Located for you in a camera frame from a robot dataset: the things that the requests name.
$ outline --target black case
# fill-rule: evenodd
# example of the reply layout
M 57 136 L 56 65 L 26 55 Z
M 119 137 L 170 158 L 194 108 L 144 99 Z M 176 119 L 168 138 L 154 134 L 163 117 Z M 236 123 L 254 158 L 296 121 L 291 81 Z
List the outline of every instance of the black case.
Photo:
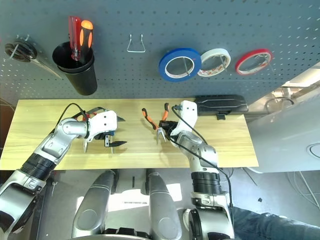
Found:
M 198 116 L 216 115 L 218 120 L 225 120 L 230 113 L 243 114 L 249 110 L 245 98 L 240 95 L 197 96 L 194 102 Z

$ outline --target red tape roll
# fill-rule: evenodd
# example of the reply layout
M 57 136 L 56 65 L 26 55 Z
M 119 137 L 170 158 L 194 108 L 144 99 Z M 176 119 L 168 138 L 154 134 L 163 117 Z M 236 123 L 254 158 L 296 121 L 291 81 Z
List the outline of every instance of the red tape roll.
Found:
M 259 64 L 258 66 L 248 69 L 248 70 L 240 70 L 241 65 L 247 61 L 250 58 L 255 58 L 258 56 L 262 56 L 265 58 L 265 60 L 263 61 L 263 63 Z M 235 71 L 240 74 L 240 75 L 251 75 L 251 74 L 255 74 L 259 71 L 261 71 L 262 69 L 264 69 L 265 67 L 268 66 L 268 64 L 270 64 L 271 60 L 272 60 L 273 56 L 272 53 L 269 49 L 267 48 L 260 48 L 260 49 L 256 49 L 253 51 L 250 51 L 248 53 L 246 53 L 245 55 L 243 55 L 235 64 Z

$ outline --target jeans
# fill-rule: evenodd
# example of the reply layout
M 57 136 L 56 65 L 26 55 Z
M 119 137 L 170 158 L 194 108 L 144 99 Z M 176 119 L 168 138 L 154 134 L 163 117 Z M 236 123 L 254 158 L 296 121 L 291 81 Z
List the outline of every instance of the jeans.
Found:
M 320 240 L 320 227 L 279 217 L 232 209 L 237 240 Z

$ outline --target screwdriver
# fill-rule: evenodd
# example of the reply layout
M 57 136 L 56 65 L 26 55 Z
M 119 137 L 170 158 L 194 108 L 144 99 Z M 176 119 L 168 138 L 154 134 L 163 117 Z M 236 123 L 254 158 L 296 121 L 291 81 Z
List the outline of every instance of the screwdriver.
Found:
M 86 63 L 86 57 L 91 48 L 93 41 L 93 30 L 94 25 L 88 20 L 83 20 L 81 22 L 81 31 L 80 31 L 80 59 L 79 61 L 82 64 Z
M 78 61 L 80 57 L 80 30 L 81 30 L 81 19 L 78 16 L 69 16 L 69 38 L 70 47 L 72 49 L 71 57 L 73 60 Z

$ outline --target black cable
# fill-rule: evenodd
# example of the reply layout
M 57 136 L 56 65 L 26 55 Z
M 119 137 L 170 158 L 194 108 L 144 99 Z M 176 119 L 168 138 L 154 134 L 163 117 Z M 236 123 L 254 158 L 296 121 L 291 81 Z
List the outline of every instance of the black cable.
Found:
M 226 180 L 228 182 L 228 188 L 229 188 L 229 196 L 230 196 L 230 204 L 229 204 L 229 210 L 230 210 L 230 218 L 231 218 L 231 222 L 232 225 L 234 226 L 234 216 L 232 214 L 232 208 L 234 207 L 233 205 L 233 201 L 232 201 L 232 189 L 231 189 L 231 182 L 229 179 L 228 174 L 226 174 L 220 167 L 214 165 L 213 163 L 209 162 L 208 160 L 204 159 L 203 157 L 199 156 L 198 154 L 194 153 L 193 151 L 189 150 L 188 148 L 186 148 L 185 146 L 177 143 L 175 140 L 172 140 L 171 137 L 165 136 L 169 141 L 173 142 L 174 144 L 177 144 L 179 147 L 183 148 L 184 150 L 186 150 L 187 152 L 191 153 L 192 155 L 194 155 L 195 157 L 201 159 L 202 161 L 206 162 L 207 164 L 209 164 L 210 166 L 214 167 L 215 169 L 217 169 L 218 171 L 220 171 L 223 175 L 225 175 Z
M 233 167 L 233 168 L 232 168 L 232 171 L 231 171 L 231 174 L 229 175 L 229 178 L 232 177 L 232 175 L 234 174 L 234 172 L 235 172 L 235 168 Z
M 202 141 L 204 141 L 205 144 L 208 144 L 207 141 L 205 140 L 205 138 L 204 138 L 199 132 L 197 132 L 197 130 L 195 130 L 192 126 L 190 126 L 189 123 L 187 123 L 187 122 L 176 112 L 176 110 L 175 110 L 176 107 L 178 107 L 178 106 L 175 105 L 175 106 L 172 106 L 172 107 L 171 107 L 172 112 L 173 112 L 182 122 L 184 122 L 189 128 L 191 128 L 192 131 L 194 131 L 194 132 L 202 139 Z
M 258 184 L 256 183 L 256 181 L 252 178 L 252 176 L 250 176 L 250 174 L 247 172 L 247 170 L 245 170 L 244 167 L 242 167 L 242 170 L 249 176 L 249 178 L 251 179 L 251 181 L 254 183 L 254 185 L 256 185 L 258 187 Z
M 55 126 L 57 126 L 57 125 L 60 123 L 62 117 L 64 116 L 64 114 L 66 113 L 66 111 L 68 110 L 68 108 L 69 108 L 71 105 L 77 106 L 78 109 L 80 110 L 80 113 L 81 113 L 82 116 L 85 118 L 85 121 L 88 122 L 88 117 L 87 117 L 85 111 L 84 111 L 78 104 L 72 102 L 72 103 L 70 103 L 68 106 L 66 106 L 66 108 L 65 108 L 64 111 L 62 112 L 62 114 L 61 114 L 61 116 L 59 117 L 59 120 L 57 121 L 57 123 L 56 123 Z
M 291 103 L 291 105 L 294 105 L 294 104 L 295 104 L 295 102 L 294 102 L 292 99 L 290 99 L 290 98 L 288 98 L 288 97 L 285 97 L 285 96 L 278 96 L 278 97 L 271 98 L 271 99 L 269 99 L 268 101 L 266 101 L 265 104 L 264 104 L 264 107 L 265 107 L 265 109 L 266 109 L 266 111 L 267 111 L 268 114 L 270 114 L 268 104 L 269 104 L 270 102 L 272 102 L 272 101 L 277 100 L 277 99 L 288 100 L 288 101 Z

